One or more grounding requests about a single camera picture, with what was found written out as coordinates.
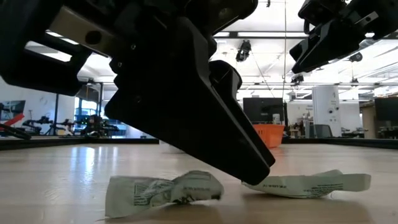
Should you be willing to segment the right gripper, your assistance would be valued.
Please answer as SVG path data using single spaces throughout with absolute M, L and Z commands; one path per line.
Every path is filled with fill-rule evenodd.
M 310 72 L 359 49 L 367 33 L 381 39 L 397 30 L 397 0 L 352 0 L 341 13 L 341 24 L 320 28 L 317 60 L 295 61 L 294 74 Z

